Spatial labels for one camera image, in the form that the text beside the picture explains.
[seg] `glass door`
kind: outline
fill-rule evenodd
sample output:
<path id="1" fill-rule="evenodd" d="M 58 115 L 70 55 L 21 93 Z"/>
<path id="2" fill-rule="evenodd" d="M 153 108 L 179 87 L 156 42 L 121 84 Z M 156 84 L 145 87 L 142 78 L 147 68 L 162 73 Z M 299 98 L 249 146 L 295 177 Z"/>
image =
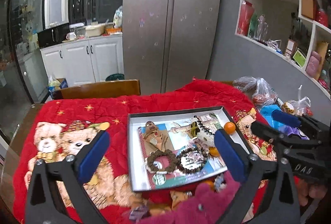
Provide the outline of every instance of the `glass door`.
<path id="1" fill-rule="evenodd" d="M 0 0 L 0 136 L 8 143 L 28 112 L 32 99 L 27 94 L 10 45 L 9 0 Z"/>
<path id="2" fill-rule="evenodd" d="M 48 96 L 47 74 L 38 45 L 45 28 L 44 0 L 9 0 L 9 30 L 19 71 L 34 103 Z"/>

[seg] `refrigerator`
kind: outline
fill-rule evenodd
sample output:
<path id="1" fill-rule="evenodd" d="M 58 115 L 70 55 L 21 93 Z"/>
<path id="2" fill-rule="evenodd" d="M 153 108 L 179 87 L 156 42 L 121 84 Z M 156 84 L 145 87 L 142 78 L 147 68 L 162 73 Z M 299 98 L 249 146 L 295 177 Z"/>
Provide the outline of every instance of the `refrigerator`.
<path id="1" fill-rule="evenodd" d="M 143 95 L 205 79 L 219 2 L 123 0 L 125 79 L 139 79 Z"/>

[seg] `white mug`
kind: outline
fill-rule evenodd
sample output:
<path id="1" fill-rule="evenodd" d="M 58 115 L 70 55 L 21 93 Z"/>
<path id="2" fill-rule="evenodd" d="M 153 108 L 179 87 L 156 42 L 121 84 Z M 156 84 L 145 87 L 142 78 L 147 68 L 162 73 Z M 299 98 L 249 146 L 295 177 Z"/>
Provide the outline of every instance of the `white mug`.
<path id="1" fill-rule="evenodd" d="M 67 40 L 70 40 L 70 41 L 73 41 L 77 38 L 76 34 L 75 33 L 68 33 L 67 36 L 66 36 L 66 39 Z"/>

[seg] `microwave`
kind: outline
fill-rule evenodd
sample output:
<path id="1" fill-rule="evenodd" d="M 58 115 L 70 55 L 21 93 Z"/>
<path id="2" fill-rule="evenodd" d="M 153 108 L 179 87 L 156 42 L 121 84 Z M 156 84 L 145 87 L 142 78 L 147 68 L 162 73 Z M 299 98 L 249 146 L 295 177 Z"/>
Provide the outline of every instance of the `microwave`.
<path id="1" fill-rule="evenodd" d="M 39 47 L 49 47 L 57 45 L 66 40 L 67 34 L 70 32 L 69 23 L 60 25 L 52 25 L 51 28 L 45 29 L 38 33 Z"/>

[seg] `screw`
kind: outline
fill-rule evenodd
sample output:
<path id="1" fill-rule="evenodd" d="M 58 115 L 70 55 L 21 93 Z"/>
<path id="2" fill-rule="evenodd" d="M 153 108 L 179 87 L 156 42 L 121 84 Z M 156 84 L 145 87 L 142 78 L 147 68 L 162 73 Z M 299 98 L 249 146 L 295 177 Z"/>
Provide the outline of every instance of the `screw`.
<path id="1" fill-rule="evenodd" d="M 288 161 L 287 158 L 281 158 L 281 159 L 280 159 L 280 162 L 281 162 L 282 164 L 288 164 L 288 163 L 289 163 L 289 161 Z"/>
<path id="2" fill-rule="evenodd" d="M 74 161 L 75 160 L 75 156 L 74 155 L 68 155 L 66 156 L 66 161 L 67 162 L 71 162 L 71 161 Z"/>
<path id="3" fill-rule="evenodd" d="M 43 163 L 44 161 L 42 160 L 42 159 L 37 159 L 37 161 L 36 161 L 36 165 L 41 165 L 42 163 Z"/>
<path id="4" fill-rule="evenodd" d="M 249 154 L 248 158 L 252 161 L 257 161 L 259 159 L 259 156 L 256 154 Z"/>

